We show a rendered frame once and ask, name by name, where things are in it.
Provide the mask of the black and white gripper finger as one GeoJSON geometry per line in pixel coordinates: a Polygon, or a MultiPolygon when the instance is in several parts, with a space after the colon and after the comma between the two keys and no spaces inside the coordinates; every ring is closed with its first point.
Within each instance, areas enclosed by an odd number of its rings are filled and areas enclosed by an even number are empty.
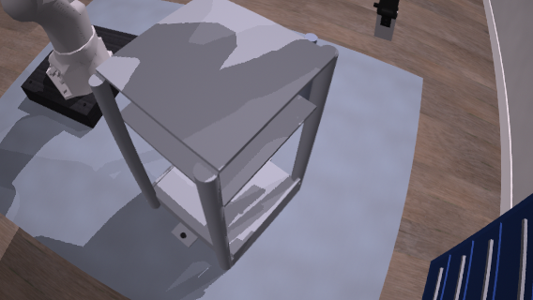
{"type": "Polygon", "coordinates": [[[373,3],[373,6],[377,8],[374,37],[388,41],[392,40],[396,23],[395,19],[397,19],[396,17],[398,16],[399,1],[400,0],[380,0],[379,5],[378,3],[373,3]]]}

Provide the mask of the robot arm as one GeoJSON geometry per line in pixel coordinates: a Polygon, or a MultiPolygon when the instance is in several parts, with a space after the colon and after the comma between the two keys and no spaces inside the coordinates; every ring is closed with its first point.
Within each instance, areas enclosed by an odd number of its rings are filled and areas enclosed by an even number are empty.
{"type": "Polygon", "coordinates": [[[65,100],[92,93],[89,78],[113,53],[91,26],[85,4],[78,0],[0,1],[13,20],[38,23],[46,32],[53,44],[46,73],[65,100]]]}

